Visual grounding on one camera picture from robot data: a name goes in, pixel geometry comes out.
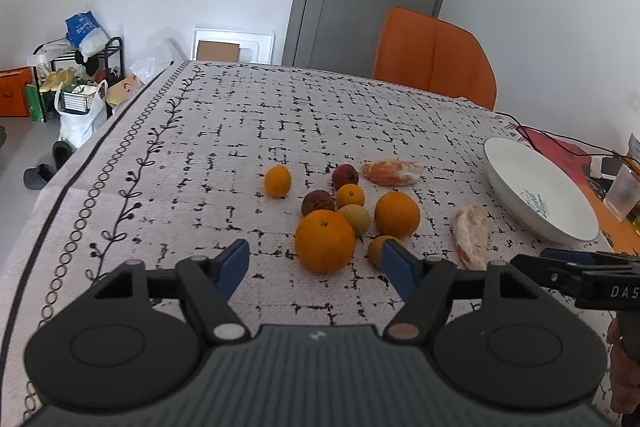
human hand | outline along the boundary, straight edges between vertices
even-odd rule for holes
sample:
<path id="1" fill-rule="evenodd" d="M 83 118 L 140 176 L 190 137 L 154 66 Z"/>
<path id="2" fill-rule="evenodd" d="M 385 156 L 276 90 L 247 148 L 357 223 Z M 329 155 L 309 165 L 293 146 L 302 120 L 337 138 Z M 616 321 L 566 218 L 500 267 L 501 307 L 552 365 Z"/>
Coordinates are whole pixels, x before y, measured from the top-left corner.
<path id="1" fill-rule="evenodd" d="M 609 325 L 607 344 L 613 344 L 609 375 L 612 392 L 611 410 L 630 414 L 640 404 L 640 363 L 626 355 L 618 319 L 613 319 Z"/>

plastic cup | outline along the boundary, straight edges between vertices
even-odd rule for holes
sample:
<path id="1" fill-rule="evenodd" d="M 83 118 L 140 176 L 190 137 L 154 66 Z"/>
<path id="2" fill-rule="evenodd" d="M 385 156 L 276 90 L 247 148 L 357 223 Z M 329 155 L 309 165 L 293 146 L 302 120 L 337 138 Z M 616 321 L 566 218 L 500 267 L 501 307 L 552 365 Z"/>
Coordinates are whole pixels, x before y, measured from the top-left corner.
<path id="1" fill-rule="evenodd" d="M 640 180 L 626 164 L 622 164 L 611 185 L 604 204 L 616 219 L 622 221 L 640 201 Z"/>

orange chair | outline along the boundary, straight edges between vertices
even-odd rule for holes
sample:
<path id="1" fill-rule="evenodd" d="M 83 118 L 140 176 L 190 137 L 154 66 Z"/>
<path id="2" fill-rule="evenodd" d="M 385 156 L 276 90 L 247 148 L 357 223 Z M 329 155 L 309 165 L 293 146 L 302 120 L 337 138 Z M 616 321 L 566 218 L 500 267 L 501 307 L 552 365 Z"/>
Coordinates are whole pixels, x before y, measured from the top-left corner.
<path id="1" fill-rule="evenodd" d="M 393 8 L 382 29 L 373 78 L 495 105 L 495 76 L 479 42 L 453 24 Z"/>

floor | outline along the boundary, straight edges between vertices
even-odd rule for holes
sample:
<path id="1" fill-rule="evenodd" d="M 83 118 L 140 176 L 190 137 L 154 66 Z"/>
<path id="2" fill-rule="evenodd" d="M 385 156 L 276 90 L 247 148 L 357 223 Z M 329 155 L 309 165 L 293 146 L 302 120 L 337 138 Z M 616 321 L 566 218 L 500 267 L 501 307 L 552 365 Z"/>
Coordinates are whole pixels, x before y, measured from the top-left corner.
<path id="1" fill-rule="evenodd" d="M 0 149 L 0 271 L 22 227 L 29 219 L 39 191 L 22 184 L 25 169 L 39 163 L 53 165 L 51 146 L 58 139 L 60 122 L 34 122 L 29 118 L 0 118 L 7 139 Z"/>

white bowl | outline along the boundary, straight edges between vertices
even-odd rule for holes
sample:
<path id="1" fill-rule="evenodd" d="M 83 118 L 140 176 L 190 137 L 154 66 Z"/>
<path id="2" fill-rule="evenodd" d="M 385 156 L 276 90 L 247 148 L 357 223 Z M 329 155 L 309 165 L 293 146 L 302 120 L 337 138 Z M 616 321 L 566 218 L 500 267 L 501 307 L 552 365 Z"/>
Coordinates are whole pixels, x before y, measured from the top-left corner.
<path id="1" fill-rule="evenodd" d="M 598 219 L 580 188 L 532 148 L 506 138 L 484 143 L 489 181 L 525 227 L 555 243 L 593 241 Z"/>

